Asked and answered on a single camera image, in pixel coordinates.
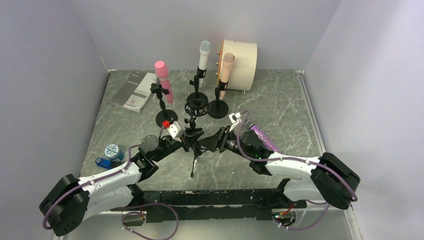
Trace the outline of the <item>peach microphone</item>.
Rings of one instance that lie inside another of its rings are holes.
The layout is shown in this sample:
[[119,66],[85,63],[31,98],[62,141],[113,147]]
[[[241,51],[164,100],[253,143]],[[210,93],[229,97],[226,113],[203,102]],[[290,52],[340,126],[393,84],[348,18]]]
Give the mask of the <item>peach microphone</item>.
[[222,58],[221,74],[219,80],[219,99],[222,100],[225,96],[231,70],[233,68],[235,56],[232,53],[226,53]]

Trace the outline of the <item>black tripod shock-mount stand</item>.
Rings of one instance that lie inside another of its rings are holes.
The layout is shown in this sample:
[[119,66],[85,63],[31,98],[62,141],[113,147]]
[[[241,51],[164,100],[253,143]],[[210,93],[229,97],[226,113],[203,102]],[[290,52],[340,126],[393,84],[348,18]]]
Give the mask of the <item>black tripod shock-mount stand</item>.
[[189,147],[193,150],[194,158],[192,163],[192,169],[190,173],[190,177],[194,176],[194,168],[196,160],[199,156],[201,156],[206,149],[202,148],[198,143],[198,139],[205,132],[201,127],[196,127],[196,119],[198,117],[202,117],[208,113],[209,110],[209,102],[202,98],[194,98],[184,105],[185,112],[190,116],[190,119],[185,118],[184,122],[189,124],[189,128],[186,130],[188,135]]

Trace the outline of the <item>pink microphone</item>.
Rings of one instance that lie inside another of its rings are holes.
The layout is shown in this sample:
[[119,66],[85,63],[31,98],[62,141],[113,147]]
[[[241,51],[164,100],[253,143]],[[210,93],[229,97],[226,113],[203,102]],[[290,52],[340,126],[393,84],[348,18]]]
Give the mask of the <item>pink microphone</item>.
[[166,100],[169,104],[174,103],[174,96],[171,88],[171,83],[169,81],[169,70],[166,63],[162,60],[156,61],[154,64],[155,74],[160,81],[162,88],[168,90],[168,93],[165,94]]

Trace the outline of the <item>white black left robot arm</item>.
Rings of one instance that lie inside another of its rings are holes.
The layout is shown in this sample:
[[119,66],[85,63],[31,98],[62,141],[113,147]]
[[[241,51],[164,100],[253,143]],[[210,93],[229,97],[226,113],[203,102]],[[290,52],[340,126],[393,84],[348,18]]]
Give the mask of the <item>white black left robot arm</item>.
[[127,152],[127,161],[107,171],[76,178],[63,176],[39,205],[42,227],[58,237],[67,235],[84,220],[98,213],[120,207],[132,207],[143,197],[138,183],[150,178],[157,162],[180,148],[186,152],[199,148],[202,128],[169,130],[169,135],[146,136],[136,145],[138,152]]

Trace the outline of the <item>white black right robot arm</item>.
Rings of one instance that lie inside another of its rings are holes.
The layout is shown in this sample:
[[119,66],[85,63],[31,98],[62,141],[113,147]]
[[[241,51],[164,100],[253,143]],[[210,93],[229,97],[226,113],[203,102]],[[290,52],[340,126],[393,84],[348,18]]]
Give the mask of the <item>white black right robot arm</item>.
[[315,157],[281,154],[266,148],[254,131],[238,135],[228,126],[198,142],[210,152],[230,151],[244,157],[259,175],[283,176],[282,193],[291,202],[324,201],[346,210],[358,200],[360,177],[333,153]]

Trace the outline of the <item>white microphone silver grille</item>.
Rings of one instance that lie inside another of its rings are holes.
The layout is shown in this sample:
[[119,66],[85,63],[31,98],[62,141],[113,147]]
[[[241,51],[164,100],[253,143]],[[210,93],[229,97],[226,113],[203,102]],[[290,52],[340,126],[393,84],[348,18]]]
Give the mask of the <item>white microphone silver grille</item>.
[[211,52],[211,43],[207,40],[203,40],[199,47],[200,55],[199,55],[199,63],[198,63],[198,69],[197,69],[199,87],[202,87],[204,84],[204,78],[206,76],[207,62],[208,62],[208,57],[210,52]]

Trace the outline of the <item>black round-base mic stand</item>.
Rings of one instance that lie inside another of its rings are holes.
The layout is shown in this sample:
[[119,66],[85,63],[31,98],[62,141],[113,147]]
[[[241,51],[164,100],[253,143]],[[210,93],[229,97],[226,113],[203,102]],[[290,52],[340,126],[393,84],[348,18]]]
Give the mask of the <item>black round-base mic stand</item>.
[[227,116],[229,112],[229,107],[226,102],[220,99],[220,91],[225,90],[225,84],[221,81],[218,83],[218,86],[215,88],[214,95],[215,100],[212,100],[209,103],[208,115],[214,119],[222,119]]
[[168,121],[169,123],[176,122],[178,120],[178,115],[175,111],[171,109],[166,109],[166,104],[163,100],[163,95],[169,95],[169,90],[162,87],[161,84],[152,83],[150,86],[150,91],[152,94],[155,94],[157,99],[159,100],[159,106],[161,111],[159,111],[155,117],[156,124],[161,127],[164,121]]
[[193,77],[193,80],[189,81],[189,84],[194,87],[194,92],[188,95],[186,99],[187,103],[195,99],[205,100],[206,102],[209,101],[208,97],[204,93],[199,91],[200,80],[203,80],[205,76],[206,76],[206,70],[200,69],[198,67],[196,71],[196,75]]

